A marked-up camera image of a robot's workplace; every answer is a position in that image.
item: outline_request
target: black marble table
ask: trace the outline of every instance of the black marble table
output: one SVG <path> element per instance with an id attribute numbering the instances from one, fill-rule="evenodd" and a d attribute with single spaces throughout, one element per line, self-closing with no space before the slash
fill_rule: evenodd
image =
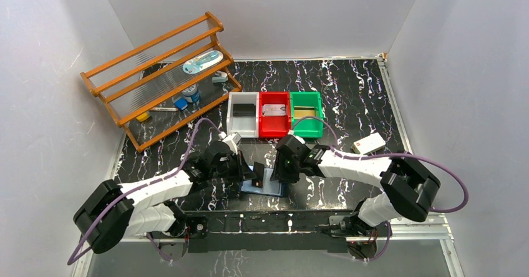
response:
<path id="1" fill-rule="evenodd" d="M 374 59 L 236 62 L 230 70 L 244 91 L 320 92 L 325 118 L 334 127 L 344 151 L 350 152 L 353 142 L 372 132 L 379 132 L 386 140 L 385 152 L 404 149 Z M 224 102 L 204 117 L 224 130 L 226 110 Z M 177 167 L 193 126 L 188 124 L 142 153 L 136 152 L 127 139 L 115 180 L 136 182 Z M 201 126 L 194 148 L 201 150 L 217 138 L 213 128 Z M 318 142 L 331 144 L 332 135 L 325 130 Z M 275 143 L 277 139 L 243 139 L 241 149 L 250 165 L 261 162 L 272 167 Z M 185 211 L 352 210 L 362 199 L 379 193 L 378 188 L 360 182 L 302 175 L 298 183 L 288 187 L 283 198 L 241 193 L 237 184 L 214 180 L 211 187 L 179 198 L 177 204 Z"/>

